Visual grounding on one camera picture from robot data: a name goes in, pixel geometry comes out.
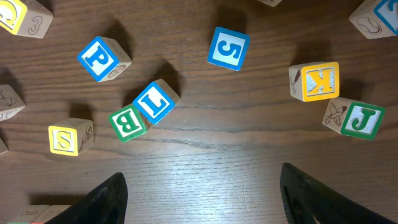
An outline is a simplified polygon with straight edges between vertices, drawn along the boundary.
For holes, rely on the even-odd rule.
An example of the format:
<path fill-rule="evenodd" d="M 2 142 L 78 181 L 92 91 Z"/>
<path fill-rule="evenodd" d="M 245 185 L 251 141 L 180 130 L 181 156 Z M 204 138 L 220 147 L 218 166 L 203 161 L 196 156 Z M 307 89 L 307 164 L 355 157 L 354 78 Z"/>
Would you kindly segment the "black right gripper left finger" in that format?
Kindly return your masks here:
<path fill-rule="evenodd" d="M 46 224 L 124 224 L 127 200 L 125 176 L 117 172 Z"/>

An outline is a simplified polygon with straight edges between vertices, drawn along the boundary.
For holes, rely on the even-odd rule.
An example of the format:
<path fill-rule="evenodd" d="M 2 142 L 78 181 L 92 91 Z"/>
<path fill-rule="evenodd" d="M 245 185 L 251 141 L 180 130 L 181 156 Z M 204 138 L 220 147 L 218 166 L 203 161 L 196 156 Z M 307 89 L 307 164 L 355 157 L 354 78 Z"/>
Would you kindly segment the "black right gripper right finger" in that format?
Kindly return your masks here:
<path fill-rule="evenodd" d="M 282 165 L 280 192 L 289 224 L 394 224 L 287 162 Z"/>

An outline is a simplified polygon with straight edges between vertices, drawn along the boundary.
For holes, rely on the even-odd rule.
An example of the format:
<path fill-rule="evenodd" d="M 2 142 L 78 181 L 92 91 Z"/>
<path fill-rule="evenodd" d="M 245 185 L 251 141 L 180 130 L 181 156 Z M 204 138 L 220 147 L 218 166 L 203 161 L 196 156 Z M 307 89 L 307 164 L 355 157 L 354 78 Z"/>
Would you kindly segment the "green letter R block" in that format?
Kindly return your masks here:
<path fill-rule="evenodd" d="M 51 205 L 44 212 L 42 212 L 37 218 L 35 218 L 31 224 L 44 224 L 61 214 L 64 210 L 68 209 L 70 205 Z"/>

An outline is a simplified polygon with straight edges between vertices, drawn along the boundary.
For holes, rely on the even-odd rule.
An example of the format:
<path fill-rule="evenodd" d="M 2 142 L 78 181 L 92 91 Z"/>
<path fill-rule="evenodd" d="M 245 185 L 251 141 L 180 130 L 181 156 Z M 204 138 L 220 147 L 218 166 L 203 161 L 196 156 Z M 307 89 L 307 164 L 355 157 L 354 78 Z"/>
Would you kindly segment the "yellow letter S block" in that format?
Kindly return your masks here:
<path fill-rule="evenodd" d="M 67 118 L 50 125 L 50 152 L 64 156 L 79 156 L 94 145 L 94 126 L 92 120 Z"/>

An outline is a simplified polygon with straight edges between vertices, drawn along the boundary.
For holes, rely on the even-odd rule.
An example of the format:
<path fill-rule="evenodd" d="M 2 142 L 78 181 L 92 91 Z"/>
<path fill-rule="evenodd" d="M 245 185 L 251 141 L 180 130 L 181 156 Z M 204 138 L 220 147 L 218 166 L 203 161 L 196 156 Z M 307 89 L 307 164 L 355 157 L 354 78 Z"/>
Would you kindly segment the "blue letter P block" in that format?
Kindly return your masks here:
<path fill-rule="evenodd" d="M 132 64 L 119 43 L 107 37 L 95 37 L 77 56 L 77 60 L 96 82 L 114 80 Z"/>

